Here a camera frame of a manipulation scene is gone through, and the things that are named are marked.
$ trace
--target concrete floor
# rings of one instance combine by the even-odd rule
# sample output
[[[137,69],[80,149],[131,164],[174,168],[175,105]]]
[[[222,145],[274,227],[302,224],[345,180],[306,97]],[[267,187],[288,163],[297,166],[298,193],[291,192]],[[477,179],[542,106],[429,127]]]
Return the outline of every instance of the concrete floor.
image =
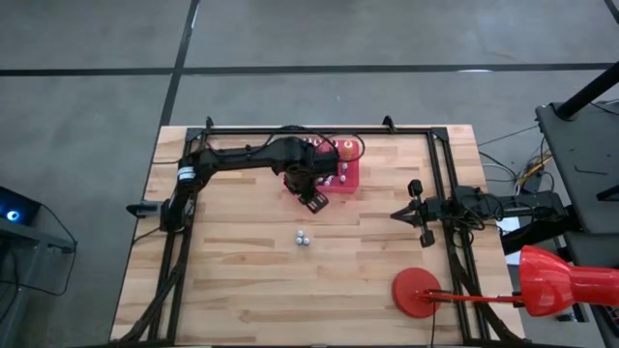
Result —
[[[0,0],[0,69],[172,68],[189,7]],[[619,57],[618,34],[602,0],[202,0],[186,66],[607,63]],[[377,124],[389,114],[399,124],[472,124],[483,142],[535,125],[537,105],[599,73],[183,76],[170,124],[203,125],[207,115],[219,125]],[[106,342],[135,225],[124,207],[144,190],[169,83],[0,77],[0,186],[49,205],[79,240],[69,291],[33,296],[17,346]],[[531,130],[484,150],[519,170],[541,138]],[[59,276],[47,270],[44,283],[61,286]],[[599,342],[590,323],[523,320],[534,340]]]

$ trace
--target wooden table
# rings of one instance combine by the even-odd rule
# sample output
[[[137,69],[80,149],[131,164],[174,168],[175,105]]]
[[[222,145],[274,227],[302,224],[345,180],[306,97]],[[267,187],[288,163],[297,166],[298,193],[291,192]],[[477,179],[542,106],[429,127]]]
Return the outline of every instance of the wooden table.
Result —
[[[472,127],[448,129],[459,183],[486,189]],[[185,127],[163,128],[154,161],[177,160],[185,132]],[[265,138],[225,135],[211,143],[242,147]],[[198,198],[177,344],[429,343],[432,318],[413,319],[397,310],[391,282],[405,268],[422,267],[443,289],[452,289],[443,233],[434,223],[436,244],[421,248],[419,229],[389,219],[410,200],[411,179],[422,181],[424,197],[436,194],[427,141],[418,135],[363,138],[361,186],[350,195],[329,193],[330,204],[317,215],[269,168],[220,172],[211,179]],[[444,166],[441,170],[446,176]],[[145,199],[168,198],[175,180],[175,164],[153,165]],[[141,220],[136,236],[157,225],[154,217]],[[296,246],[299,229],[311,238],[309,247]],[[126,333],[152,300],[164,240],[156,233],[133,247],[111,338]],[[496,230],[476,231],[473,250],[483,293],[511,294]],[[513,332],[523,334],[517,309],[493,308]],[[468,312],[476,329],[470,306]],[[434,341],[461,343],[452,304],[442,304],[436,313]]]

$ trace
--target wire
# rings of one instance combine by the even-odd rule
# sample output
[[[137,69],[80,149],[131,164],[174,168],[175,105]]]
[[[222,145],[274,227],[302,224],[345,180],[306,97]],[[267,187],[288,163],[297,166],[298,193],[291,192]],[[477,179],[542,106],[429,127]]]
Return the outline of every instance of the wire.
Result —
[[[550,177],[550,181],[551,181],[550,192],[554,192],[554,176],[552,176],[552,174],[547,172],[547,171],[542,172],[542,176],[544,176],[544,175],[547,175],[547,176]]]
[[[509,173],[513,177],[512,180],[505,180],[506,182],[512,183],[516,179],[516,174],[512,170],[510,170],[510,168],[506,168],[503,165],[494,164],[494,163],[483,163],[482,166],[484,166],[484,167],[501,168],[501,169],[505,170],[506,173]]]
[[[151,164],[154,165],[158,165],[158,164],[176,164],[179,162],[180,159],[177,160],[170,160],[170,161],[163,161],[163,162],[152,162]]]
[[[466,231],[468,232],[468,235],[471,237],[471,240],[468,242],[468,244],[469,244],[470,246],[472,246],[472,245],[473,245],[473,241],[475,241],[475,234],[473,234],[473,231],[471,231],[470,229],[467,229]],[[457,233],[460,235],[460,238],[462,238],[462,232],[461,232],[461,230],[458,230],[458,231],[457,231]],[[454,244],[454,247],[459,247],[459,248],[462,248],[462,246],[459,246],[459,245],[456,243],[456,239],[454,238],[455,236],[456,236],[456,233],[454,233],[454,234],[452,235],[452,243]]]
[[[318,148],[320,147],[320,145],[322,145],[323,143],[327,142],[332,149],[334,149],[336,151],[336,153],[338,154],[339,157],[339,151],[338,148],[336,147],[336,144],[331,140],[332,137],[336,136],[336,135],[340,135],[343,133],[334,133],[330,136],[326,136],[325,134],[316,131],[316,130],[312,130],[309,129],[307,127],[303,127],[303,126],[296,126],[296,125],[287,125],[287,126],[282,126],[278,129],[278,131],[305,131],[308,132],[310,134],[316,135],[318,137],[320,137],[322,139],[322,142],[316,146],[314,148],[315,151],[318,150]],[[228,155],[222,155],[218,153],[218,150],[214,149],[211,144],[208,143],[208,141],[206,141],[206,145],[207,149],[209,150],[209,152],[211,154],[213,154],[213,156],[221,159],[221,158],[230,158],[230,157],[238,157],[238,156],[253,156],[261,151],[263,151],[270,143],[271,140],[273,139],[273,137],[275,137],[275,135],[277,135],[277,131],[273,131],[272,133],[269,134],[269,137],[267,137],[267,139],[264,141],[264,143],[262,145],[260,145],[257,149],[252,150],[252,151],[248,151],[245,153],[240,153],[240,154],[228,154]],[[355,160],[359,160],[365,153],[366,153],[366,142],[364,141],[364,139],[361,138],[361,136],[359,136],[359,134],[357,133],[351,133],[350,135],[354,136],[355,138],[357,138],[359,140],[359,142],[361,143],[362,149],[361,149],[361,153],[359,154],[359,156],[355,159],[340,159],[338,158],[338,162],[352,162]]]
[[[17,279],[15,281],[9,281],[9,280],[0,279],[0,283],[15,284],[15,286],[17,286],[17,287],[24,287],[26,289],[31,289],[31,290],[35,290],[35,291],[41,291],[41,292],[46,293],[48,295],[62,296],[62,295],[64,295],[67,292],[67,289],[69,288],[69,280],[71,279],[71,274],[74,271],[75,258],[77,257],[77,240],[74,238],[74,235],[69,231],[67,226],[65,226],[65,224],[62,223],[60,218],[58,216],[56,216],[56,214],[49,207],[47,207],[45,205],[45,203],[41,203],[41,206],[44,207],[56,219],[56,222],[58,222],[58,224],[65,230],[65,233],[67,233],[67,235],[69,236],[69,238],[71,238],[71,240],[73,241],[73,244],[74,244],[74,249],[71,252],[74,255],[74,257],[71,260],[71,266],[69,267],[69,272],[67,273],[67,278],[65,279],[65,286],[64,286],[63,290],[61,292],[59,292],[59,293],[56,293],[56,292],[49,291],[49,290],[46,290],[46,289],[43,289],[43,288],[40,288],[40,287],[37,287],[37,286],[28,285],[28,284],[22,284]]]
[[[512,231],[506,231],[503,228],[501,228],[501,226],[494,224],[494,223],[487,223],[486,226],[492,226],[492,227],[496,227],[496,229],[499,231],[500,236],[506,235]]]
[[[357,133],[340,133],[340,132],[336,132],[336,133],[333,133],[331,135],[328,135],[327,138],[333,139],[334,137],[336,137],[338,135],[352,135],[352,136],[356,137],[359,140],[359,142],[361,143],[361,152],[359,153],[359,156],[357,156],[354,159],[340,159],[339,160],[340,162],[344,162],[344,163],[353,162],[355,160],[359,160],[361,157],[363,157],[366,154],[366,142],[364,141],[364,139],[361,138],[361,136],[359,136],[359,134],[357,134]],[[318,146],[316,146],[316,149],[318,149],[324,143],[325,143],[325,141],[323,140],[321,143],[318,144]]]
[[[545,135],[542,137],[542,143],[540,143],[540,163],[542,165],[542,170],[544,170],[544,141]]]
[[[514,180],[499,180],[499,179],[486,179],[486,181],[497,182],[497,183],[513,183]]]
[[[13,307],[13,304],[15,303],[15,299],[17,298],[17,293],[19,292],[19,285],[18,285],[19,274],[17,273],[17,256],[15,255],[15,252],[12,249],[11,249],[11,255],[13,256],[13,277],[15,279],[15,292],[13,293],[13,297],[11,298],[9,305],[7,305],[7,309],[4,310],[4,313],[2,313],[2,316],[0,317],[0,324],[2,324],[4,319],[7,317],[7,315],[11,311],[11,308]]]
[[[436,330],[436,302],[432,305],[432,338],[429,340],[429,348],[434,348],[434,331]]]
[[[495,141],[503,140],[503,139],[508,138],[508,137],[510,137],[510,136],[514,136],[514,135],[516,135],[516,134],[520,134],[520,133],[522,133],[522,132],[530,131],[530,130],[532,130],[532,129],[534,129],[534,128],[537,128],[537,127],[538,127],[538,126],[537,126],[537,125],[535,125],[535,126],[531,126],[531,127],[529,127],[529,128],[525,128],[524,130],[519,130],[519,131],[515,131],[515,132],[513,132],[513,133],[509,133],[509,134],[507,134],[507,135],[499,136],[499,137],[497,137],[497,138],[490,139],[489,141],[485,141],[485,142],[483,142],[483,143],[481,143],[481,144],[477,144],[477,147],[481,147],[481,146],[487,145],[487,144],[489,144],[489,143],[493,143],[493,142],[495,142]]]
[[[316,136],[319,136],[322,140],[327,141],[329,143],[329,145],[331,145],[331,147],[333,149],[336,149],[336,145],[334,144],[333,141],[329,140],[329,138],[327,138],[324,134],[315,131],[315,130],[311,130],[309,128],[303,127],[303,126],[295,126],[295,125],[287,125],[287,126],[281,126],[278,131],[306,131],[308,133],[314,134]],[[206,141],[206,144],[208,145],[207,149],[209,150],[209,152],[211,152],[211,154],[213,154],[213,156],[217,157],[217,158],[231,158],[231,157],[239,157],[239,156],[253,156],[261,151],[263,151],[267,145],[269,145],[269,143],[271,142],[271,139],[273,139],[273,137],[277,135],[277,131],[273,131],[272,133],[269,134],[269,137],[267,137],[267,139],[264,141],[264,143],[262,145],[260,145],[257,149],[252,150],[252,151],[247,151],[245,153],[239,153],[239,154],[227,154],[227,155],[222,155],[222,154],[218,154],[217,150],[213,149],[213,147],[211,146],[211,144],[208,143],[208,141]]]
[[[607,112],[607,113],[609,113],[609,114],[612,114],[612,115],[615,115],[615,116],[619,116],[619,113],[616,113],[616,112],[614,112],[614,111],[610,111],[610,110],[608,110],[607,108],[605,108],[605,107],[601,107],[601,106],[599,106],[599,105],[597,105],[597,104],[593,104],[592,102],[589,102],[589,103],[590,103],[590,104],[592,104],[593,106],[595,106],[595,107],[599,108],[599,109],[600,109],[600,110],[602,110],[602,111],[605,111],[605,112]]]
[[[494,158],[494,157],[492,157],[491,155],[489,155],[489,154],[487,154],[487,153],[483,153],[483,152],[481,152],[481,151],[479,151],[479,154],[480,154],[480,155],[482,155],[482,156],[484,156],[485,158],[487,158],[487,159],[489,159],[489,160],[493,161],[494,163],[496,163],[496,164],[498,164],[498,165],[502,166],[503,168],[507,169],[507,170],[508,170],[508,171],[512,174],[512,176],[513,176],[514,178],[516,178],[516,177],[517,177],[516,173],[515,173],[515,172],[514,172],[514,171],[513,171],[510,167],[508,167],[507,165],[505,165],[505,164],[501,163],[500,161],[498,161],[497,159],[495,159],[495,158]]]
[[[60,227],[62,227],[62,229],[65,230],[65,233],[69,236],[69,238],[71,238],[71,240],[74,243],[74,251],[75,251],[75,247],[77,247],[77,241],[75,240],[74,235],[71,232],[69,232],[69,229],[67,228],[67,226],[65,226],[65,224],[62,223],[60,218],[58,218],[58,216],[56,216],[56,214],[51,209],[49,209],[49,207],[47,207],[44,203],[41,203],[41,205],[56,219],[56,222],[58,222]]]
[[[602,104],[611,104],[611,103],[614,103],[614,102],[619,102],[619,98],[618,99],[613,99],[613,100],[610,100],[610,101],[600,101],[600,103],[602,103]]]
[[[135,245],[135,243],[137,243],[137,241],[141,240],[141,239],[142,239],[142,238],[144,238],[144,237],[150,236],[150,235],[152,235],[153,233],[155,233],[155,232],[157,232],[157,231],[159,231],[159,227],[155,228],[155,229],[154,229],[154,230],[152,230],[152,231],[148,231],[148,232],[144,233],[143,235],[141,235],[141,236],[139,236],[139,237],[135,238],[135,239],[133,240],[133,242],[132,242],[132,246],[133,246],[133,245]]]

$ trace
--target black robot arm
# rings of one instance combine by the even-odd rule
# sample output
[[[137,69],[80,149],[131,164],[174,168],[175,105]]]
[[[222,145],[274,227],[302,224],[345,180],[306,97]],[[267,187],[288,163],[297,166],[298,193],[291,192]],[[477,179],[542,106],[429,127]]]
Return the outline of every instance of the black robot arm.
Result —
[[[412,197],[408,206],[391,214],[391,218],[422,228],[422,247],[434,244],[434,234],[427,223],[449,220],[456,225],[483,229],[483,221],[491,218],[533,217],[535,220],[556,221],[567,215],[556,193],[543,191],[517,196],[495,196],[480,188],[458,186],[447,200],[431,197],[422,201],[422,183],[413,180],[408,185]]]
[[[270,167],[276,175],[284,172],[284,183],[290,192],[313,213],[329,200],[316,189],[318,177],[336,175],[337,151],[318,152],[309,142],[296,136],[279,138],[262,146],[236,149],[203,149],[191,153],[178,163],[176,187],[162,204],[161,228],[180,232],[185,228],[186,211],[191,198],[204,189],[218,171]]]

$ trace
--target red lamp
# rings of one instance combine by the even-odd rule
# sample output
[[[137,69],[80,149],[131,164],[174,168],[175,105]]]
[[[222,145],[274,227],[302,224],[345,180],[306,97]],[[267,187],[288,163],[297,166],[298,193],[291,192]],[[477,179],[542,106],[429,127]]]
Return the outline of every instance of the red lamp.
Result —
[[[392,284],[398,308],[415,318],[434,314],[441,302],[471,301],[524,305],[532,316],[550,315],[576,302],[619,305],[619,271],[599,267],[575,267],[534,246],[520,254],[518,296],[453,295],[442,291],[436,277],[420,268],[400,272]]]

